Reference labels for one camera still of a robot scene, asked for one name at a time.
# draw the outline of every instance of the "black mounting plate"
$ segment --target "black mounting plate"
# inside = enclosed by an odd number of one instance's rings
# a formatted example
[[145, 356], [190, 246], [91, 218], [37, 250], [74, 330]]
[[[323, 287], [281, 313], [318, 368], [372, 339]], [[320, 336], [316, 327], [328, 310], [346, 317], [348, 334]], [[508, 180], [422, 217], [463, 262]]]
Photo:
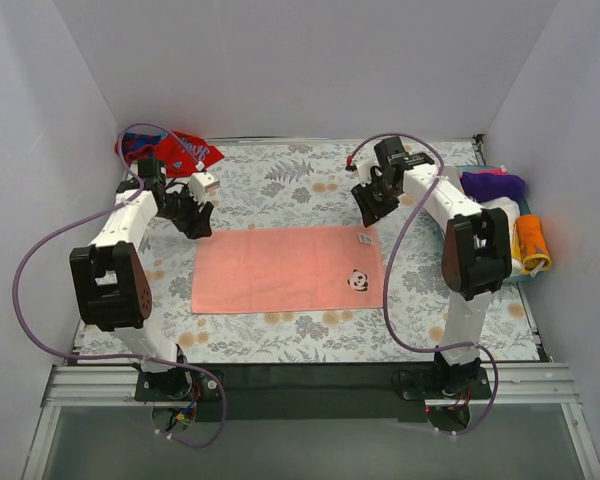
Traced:
[[[425, 385], [430, 383], [433, 362], [199, 366], [222, 382], [229, 400], [230, 420], [391, 418], [425, 423], [424, 400], [445, 398], [440, 392], [417, 390], [410, 383], [414, 379], [421, 379]], [[221, 403], [217, 387], [210, 388], [208, 378], [198, 374], [192, 378], [202, 387], [196, 421], [218, 421]], [[482, 383], [486, 378], [486, 372], [480, 369], [478, 379], [470, 385], [471, 398], [490, 398], [488, 382]], [[145, 385], [140, 372], [137, 401], [174, 402]], [[183, 406], [190, 400], [182, 399]]]

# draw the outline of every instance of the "wire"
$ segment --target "wire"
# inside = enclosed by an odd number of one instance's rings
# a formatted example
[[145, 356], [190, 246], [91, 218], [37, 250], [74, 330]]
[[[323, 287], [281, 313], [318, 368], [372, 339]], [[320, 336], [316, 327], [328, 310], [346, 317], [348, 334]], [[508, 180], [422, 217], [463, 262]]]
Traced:
[[498, 373], [498, 366], [496, 365], [496, 359], [493, 357], [491, 352], [486, 347], [484, 347], [483, 345], [481, 345], [479, 343], [473, 343], [473, 342], [458, 342], [458, 343], [452, 343], [450, 345], [445, 345], [444, 347], [434, 347], [434, 348], [420, 348], [420, 347], [414, 347], [412, 345], [408, 345], [405, 342], [403, 342], [400, 339], [400, 337], [398, 337], [395, 330], [393, 329], [393, 326], [391, 325], [391, 320], [389, 319], [389, 280], [391, 278], [391, 269], [393, 268], [393, 262], [396, 259], [396, 255], [398, 254], [398, 250], [400, 249], [400, 245], [402, 244], [402, 240], [404, 239], [404, 236], [406, 235], [407, 230], [409, 229], [409, 226], [411, 226], [411, 224], [413, 223], [413, 220], [416, 218], [418, 213], [420, 213], [420, 210], [422, 210], [422, 208], [424, 207], [424, 204], [427, 202], [427, 200], [429, 199], [429, 197], [431, 196], [433, 191], [436, 189], [438, 182], [440, 182], [440, 176], [442, 175], [442, 172], [444, 170], [444, 160], [443, 160], [442, 156], [440, 155], [440, 153], [432, 145], [425, 142], [424, 140], [421, 140], [418, 137], [414, 137], [413, 135], [407, 135], [406, 133], [381, 133], [381, 134], [369, 137], [366, 140], [364, 140], [362, 143], [360, 143], [360, 145], [358, 145], [353, 150], [353, 152], [351, 152], [351, 154], [349, 154], [349, 156], [347, 157], [347, 165], [351, 165], [353, 163], [354, 157], [367, 143], [369, 143], [372, 140], [375, 140], [377, 138], [395, 137], [395, 136], [408, 138], [410, 140], [413, 140], [414, 142], [419, 143], [420, 145], [422, 145], [423, 147], [428, 149], [436, 157], [439, 165], [438, 165], [438, 172], [437, 172], [436, 178], [433, 179], [431, 186], [425, 192], [422, 199], [416, 204], [415, 208], [409, 215], [409, 218], [407, 218], [407, 221], [405, 222], [402, 229], [400, 230], [400, 233], [398, 234], [398, 238], [396, 239], [396, 243], [394, 244], [393, 249], [391, 250], [391, 255], [389, 256], [389, 261], [387, 262], [387, 269], [386, 269], [386, 272], [384, 275], [384, 283], [382, 286], [382, 314], [384, 317], [384, 323], [387, 326], [387, 330], [389, 331], [389, 335], [391, 335], [391, 338], [393, 338], [393, 340], [398, 345], [400, 345], [402, 348], [409, 350], [410, 352], [413, 352], [413, 353], [437, 353], [437, 352], [446, 352], [448, 350], [453, 350], [455, 348], [477, 348], [477, 349], [483, 351], [487, 355], [487, 357], [489, 358], [489, 362], [491, 362], [491, 365], [493, 365], [493, 392], [491, 394], [491, 398], [489, 399], [489, 403], [487, 404], [487, 407], [485, 408], [484, 412], [482, 412], [482, 415], [480, 415], [480, 417], [478, 417], [478, 419], [474, 422], [474, 424], [467, 427], [466, 429], [464, 429], [460, 432], [443, 432], [447, 435], [465, 435], [467, 433], [474, 431], [482, 422], [484, 422], [484, 420], [489, 416], [491, 409], [493, 408], [493, 404], [495, 402], [496, 395], [498, 394], [498, 387], [500, 385], [500, 375]]
[[458, 395], [458, 399], [456, 400], [456, 403], [454, 403], [453, 405], [449, 405], [447, 408], [450, 409], [454, 409], [458, 406], [458, 404], [460, 403], [460, 400], [462, 400], [462, 392], [460, 392], [460, 395]]
[[469, 400], [471, 400], [471, 387], [467, 388], [467, 399], [464, 402], [463, 407], [467, 407], [469, 405]]
[[[194, 159], [194, 161], [197, 161], [195, 156], [193, 155], [193, 152], [189, 148], [187, 148], [187, 146], [182, 142], [182, 140], [180, 140], [178, 138], [178, 136], [175, 135], [172, 131], [170, 131], [164, 127], [161, 127], [160, 125], [156, 125], [155, 123], [134, 123], [132, 125], [129, 125], [122, 132], [120, 132], [120, 135], [118, 136], [118, 145], [120, 146], [120, 148], [118, 148], [118, 156], [120, 157], [120, 160], [122, 161], [122, 165], [127, 170], [127, 172], [138, 182], [138, 185], [139, 185], [138, 190], [136, 190], [126, 200], [125, 203], [118, 203], [111, 208], [94, 213], [93, 215], [89, 215], [88, 217], [85, 217], [81, 220], [77, 220], [73, 223], [70, 223], [69, 225], [65, 225], [64, 227], [59, 228], [58, 230], [55, 230], [55, 231], [49, 233], [47, 236], [43, 237], [41, 240], [36, 242], [29, 249], [29, 251], [27, 253], [25, 253], [24, 257], [18, 264], [18, 268], [16, 269], [16, 272], [13, 276], [13, 284], [11, 286], [11, 300], [13, 302], [13, 309], [15, 311], [16, 318], [18, 319], [18, 323], [20, 324], [20, 327], [24, 331], [25, 335], [29, 338], [29, 340], [31, 340], [31, 342], [33, 342], [33, 344], [36, 347], [38, 347], [40, 350], [43, 350], [44, 352], [46, 352], [50, 355], [53, 355], [54, 357], [64, 358], [65, 360], [73, 360], [73, 361], [116, 360], [116, 359], [133, 359], [133, 360], [140, 360], [140, 361], [149, 361], [149, 362], [153, 362], [153, 363], [159, 363], [161, 365], [167, 365], [169, 367], [182, 368], [184, 370], [196, 372], [196, 373], [204, 375], [204, 376], [210, 378], [211, 380], [215, 381], [218, 384], [218, 390], [220, 392], [221, 402], [222, 402], [222, 413], [220, 415], [220, 423], [219, 423], [218, 428], [216, 429], [215, 433], [207, 441], [202, 442], [202, 443], [193, 443], [193, 442], [189, 442], [187, 440], [181, 439], [181, 438], [170, 437], [172, 440], [175, 440], [183, 445], [186, 445], [191, 448], [200, 449], [200, 448], [208, 447], [209, 445], [211, 445], [213, 442], [215, 442], [218, 439], [218, 437], [222, 433], [222, 430], [224, 429], [226, 421], [227, 421], [227, 396], [224, 391], [224, 387], [222, 386], [222, 383], [220, 382], [220, 380], [218, 380], [218, 378], [215, 375], [213, 375], [211, 372], [205, 370], [204, 368], [196, 367], [195, 365], [171, 362], [169, 360], [145, 357], [142, 355], [137, 355], [137, 354], [132, 354], [132, 353], [116, 353], [116, 354], [109, 354], [109, 355], [76, 355], [73, 353], [66, 353], [66, 352], [62, 352], [60, 350], [56, 350], [53, 347], [49, 347], [48, 345], [43, 343], [38, 337], [36, 337], [36, 335], [33, 333], [31, 328], [27, 324], [27, 321], [24, 318], [24, 314], [22, 313], [22, 307], [20, 305], [20, 280], [22, 278], [22, 272], [24, 271], [24, 268], [26, 267], [26, 265], [29, 262], [29, 260], [31, 259], [31, 257], [44, 244], [46, 244], [50, 240], [54, 239], [55, 237], [62, 235], [65, 232], [68, 232], [69, 230], [72, 230], [76, 227], [84, 225], [85, 223], [88, 223], [97, 218], [104, 217], [105, 215], [109, 215], [109, 214], [115, 212], [116, 210], [119, 210], [120, 208], [125, 206], [128, 202], [133, 202], [142, 193], [142, 191], [144, 189], [144, 180], [142, 180], [142, 178], [140, 178], [133, 170], [131, 170], [131, 167], [129, 167], [129, 165], [127, 165], [127, 162], [125, 161], [124, 155], [122, 153], [122, 139], [124, 137], [124, 134], [127, 133], [130, 129], [132, 129], [134, 127], [138, 127], [138, 126], [149, 126], [149, 127], [158, 128], [158, 129], [162, 130], [163, 132], [165, 132], [167, 135], [171, 135], [173, 138], [175, 138], [180, 143], [180, 145], [182, 145], [182, 147], [185, 149], [185, 151], [191, 155], [191, 157]], [[165, 436], [169, 435], [169, 433], [164, 432], [164, 431], [159, 432], [159, 433], [162, 433]]]

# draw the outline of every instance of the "towel label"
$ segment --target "towel label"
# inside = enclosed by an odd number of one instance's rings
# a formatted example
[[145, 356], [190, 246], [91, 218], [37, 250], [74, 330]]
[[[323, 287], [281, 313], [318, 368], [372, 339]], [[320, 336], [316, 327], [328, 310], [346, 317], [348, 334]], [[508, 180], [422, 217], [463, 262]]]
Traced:
[[373, 245], [373, 237], [366, 233], [358, 233], [358, 238], [360, 239], [360, 243], [366, 243], [367, 245]]

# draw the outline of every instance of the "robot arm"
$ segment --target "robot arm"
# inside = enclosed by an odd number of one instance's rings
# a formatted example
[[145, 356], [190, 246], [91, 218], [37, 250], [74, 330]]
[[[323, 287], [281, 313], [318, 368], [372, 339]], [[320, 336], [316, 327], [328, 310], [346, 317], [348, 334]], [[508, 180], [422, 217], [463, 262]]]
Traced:
[[[352, 193], [365, 226], [395, 210], [398, 197], [409, 194], [421, 200], [438, 175], [425, 153], [409, 154], [398, 137], [375, 146], [378, 164], [356, 164], [360, 184]], [[439, 346], [478, 343], [494, 292], [511, 274], [507, 216], [499, 208], [484, 209], [441, 178], [424, 208], [445, 232], [442, 274], [451, 290], [447, 324]], [[480, 364], [475, 347], [437, 353], [446, 387], [460, 388], [475, 376]]]
[[[168, 193], [164, 163], [153, 158], [138, 162], [138, 175], [145, 190], [133, 201], [136, 180], [120, 183], [116, 203], [126, 203], [108, 218], [100, 234], [87, 247], [75, 248], [70, 255], [71, 273], [82, 320], [111, 332], [127, 348], [144, 357], [184, 362], [184, 354], [166, 338], [155, 322], [145, 322], [152, 309], [149, 282], [138, 258], [142, 236], [154, 217], [171, 220], [187, 238], [211, 235], [213, 205], [209, 193], [219, 188], [208, 172], [195, 173], [179, 192]], [[183, 370], [153, 362], [140, 365], [148, 381], [173, 398], [190, 387]]]

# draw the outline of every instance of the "fabric pile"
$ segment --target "fabric pile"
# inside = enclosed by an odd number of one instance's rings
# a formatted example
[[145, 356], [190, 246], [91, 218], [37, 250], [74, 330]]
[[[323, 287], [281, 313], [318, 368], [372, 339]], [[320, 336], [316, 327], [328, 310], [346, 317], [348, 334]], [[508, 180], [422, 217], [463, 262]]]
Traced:
[[501, 208], [507, 214], [511, 242], [511, 277], [530, 275], [551, 267], [551, 257], [536, 215], [520, 214], [525, 181], [504, 167], [465, 172], [460, 177], [464, 193], [486, 208]]

